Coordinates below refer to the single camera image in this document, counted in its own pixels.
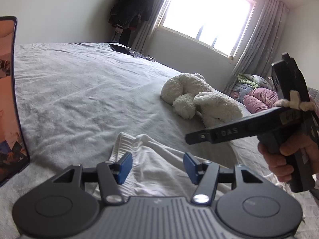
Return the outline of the person's right hand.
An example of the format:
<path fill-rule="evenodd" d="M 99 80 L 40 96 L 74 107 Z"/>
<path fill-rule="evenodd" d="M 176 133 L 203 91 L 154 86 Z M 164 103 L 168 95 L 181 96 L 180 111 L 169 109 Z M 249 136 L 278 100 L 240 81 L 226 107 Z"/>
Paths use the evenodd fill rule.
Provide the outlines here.
<path fill-rule="evenodd" d="M 304 149 L 311 163 L 312 173 L 318 179 L 318 145 L 310 136 L 296 133 L 280 147 L 280 154 L 270 154 L 264 144 L 259 142 L 258 150 L 263 155 L 269 170 L 277 176 L 279 182 L 289 182 L 294 168 L 287 164 L 285 157 Z"/>

